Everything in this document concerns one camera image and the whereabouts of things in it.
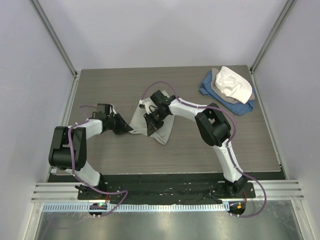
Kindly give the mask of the grey cloth napkin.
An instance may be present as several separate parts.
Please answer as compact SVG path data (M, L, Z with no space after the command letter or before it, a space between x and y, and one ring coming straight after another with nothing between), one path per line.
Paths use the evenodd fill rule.
M161 92L165 96L170 97L165 90L162 90ZM147 106L152 103L150 97L143 99L147 104ZM140 134L140 135L147 136L147 124L144 118L144 114L146 113L146 108L147 107L139 108L139 104L136 107L136 110L129 124L133 128L133 130L130 131L131 134ZM164 125L159 130L157 130L155 133L153 133L151 136L148 136L148 137L154 138L162 145L166 145L173 128L174 120L175 120L174 115L167 116L164 120Z

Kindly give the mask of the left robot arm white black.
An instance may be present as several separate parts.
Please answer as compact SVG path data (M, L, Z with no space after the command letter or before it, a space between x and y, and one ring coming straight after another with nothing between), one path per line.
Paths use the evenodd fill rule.
M107 187L103 175L87 160L87 140L107 131L123 135L133 128L112 104L82 105L79 108L92 108L93 112L81 123L55 127L48 162L51 167L71 174L89 189L93 198L100 200L106 195Z

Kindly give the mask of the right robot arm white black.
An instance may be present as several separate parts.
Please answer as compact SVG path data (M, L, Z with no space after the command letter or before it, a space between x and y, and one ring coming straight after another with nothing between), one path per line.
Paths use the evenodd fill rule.
M174 95L165 96L156 91L150 100L140 100L138 106L145 109L143 115L147 135L154 134L164 126L169 116L183 117L194 121L202 140L213 148L223 170L226 193L233 198L243 193L248 182L232 147L231 125L217 104L198 105Z

